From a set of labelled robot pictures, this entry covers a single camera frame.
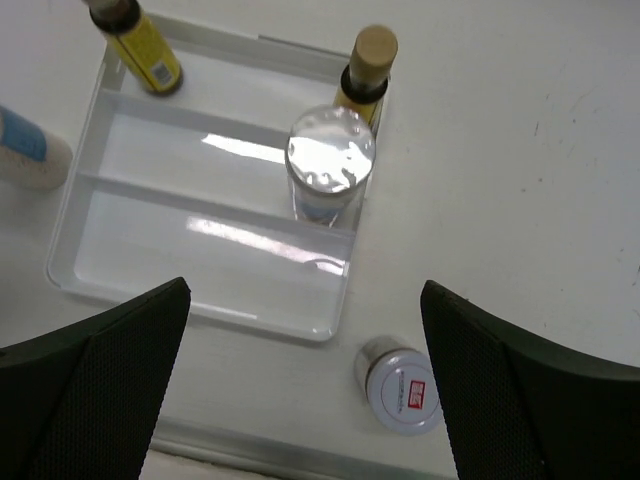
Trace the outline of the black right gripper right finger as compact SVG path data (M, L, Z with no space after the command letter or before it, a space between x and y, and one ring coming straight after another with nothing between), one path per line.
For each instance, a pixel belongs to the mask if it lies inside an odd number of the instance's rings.
M420 306L459 478L638 478L638 368L547 340L433 280Z

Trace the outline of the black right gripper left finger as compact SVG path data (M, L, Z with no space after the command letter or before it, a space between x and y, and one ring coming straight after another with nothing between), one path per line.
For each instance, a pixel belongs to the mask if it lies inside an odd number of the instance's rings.
M138 478L190 305L175 278L2 348L2 478Z

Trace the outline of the tall silver-lid jar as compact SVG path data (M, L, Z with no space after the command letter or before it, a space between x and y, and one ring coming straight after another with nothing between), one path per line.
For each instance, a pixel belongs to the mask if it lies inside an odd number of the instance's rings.
M68 143L1 106L1 179L28 189L63 185L73 159Z
M376 139L346 107L314 107L292 124L284 165L294 216L331 226L346 212L373 171Z

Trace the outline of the brown sauce bottle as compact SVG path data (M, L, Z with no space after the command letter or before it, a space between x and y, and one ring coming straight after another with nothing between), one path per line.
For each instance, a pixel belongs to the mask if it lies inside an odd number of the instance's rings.
M398 52L395 33L384 25L362 29L343 70L333 104L348 108L377 135L390 72Z
M167 96L183 81L182 66L136 0L85 0L90 18L148 93Z

